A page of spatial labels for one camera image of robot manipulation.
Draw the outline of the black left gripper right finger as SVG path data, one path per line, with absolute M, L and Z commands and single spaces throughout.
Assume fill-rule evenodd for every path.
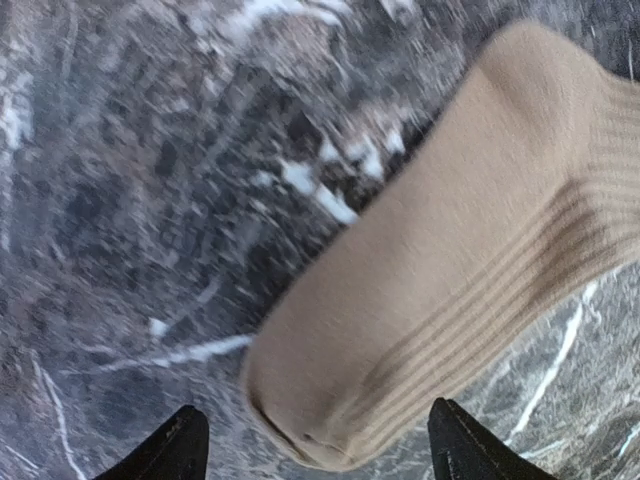
M 434 401 L 428 432 L 436 480 L 555 480 L 451 399 Z

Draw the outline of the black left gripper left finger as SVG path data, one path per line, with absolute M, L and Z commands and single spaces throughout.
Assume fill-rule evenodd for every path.
M 184 405 L 95 480 L 205 480 L 208 455 L 207 416 Z

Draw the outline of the beige ribbed sock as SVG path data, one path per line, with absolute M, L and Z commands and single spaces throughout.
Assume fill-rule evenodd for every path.
M 355 469 L 547 310 L 638 257 L 638 83 L 513 24 L 272 310 L 245 358 L 247 405 L 294 461 Z

